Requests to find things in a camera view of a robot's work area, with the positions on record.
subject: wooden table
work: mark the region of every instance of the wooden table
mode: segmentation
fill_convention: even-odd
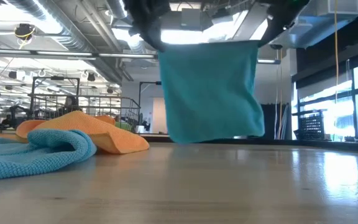
[[[358,154],[152,144],[0,180],[0,223],[358,223]]]

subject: cloth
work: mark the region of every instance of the cloth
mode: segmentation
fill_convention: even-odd
[[[0,138],[0,179],[52,172],[96,152],[90,137],[77,130],[40,129],[30,132],[28,140]]]
[[[73,111],[49,121],[24,121],[16,129],[16,139],[20,142],[25,142],[27,134],[32,130],[75,129],[89,135],[100,149],[113,154],[143,151],[150,147],[143,137],[117,128],[115,123],[115,120],[109,116],[93,117],[81,111]]]
[[[258,42],[169,45],[159,53],[167,128],[178,143],[263,136],[253,97]]]

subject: blue microfiber towel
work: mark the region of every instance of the blue microfiber towel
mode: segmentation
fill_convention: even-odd
[[[168,45],[159,53],[167,128],[178,143],[264,135],[253,97],[258,42]]]
[[[52,172],[96,152],[90,137],[77,130],[35,130],[28,140],[23,144],[0,138],[0,179]]]

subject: desk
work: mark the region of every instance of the desk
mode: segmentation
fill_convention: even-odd
[[[153,143],[0,180],[0,223],[358,223],[358,153]]]

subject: hanging towel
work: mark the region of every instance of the hanging towel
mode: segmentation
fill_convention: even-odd
[[[169,45],[159,53],[167,128],[179,143],[263,136],[253,97],[258,42]]]
[[[96,152],[90,137],[77,130],[36,130],[28,140],[24,144],[0,138],[0,179],[52,172]]]
[[[112,118],[93,117],[81,111],[73,111],[49,121],[24,121],[16,129],[16,139],[26,142],[27,134],[38,129],[75,129],[87,134],[100,149],[113,154],[138,152],[150,147],[143,137],[115,125],[117,124]]]

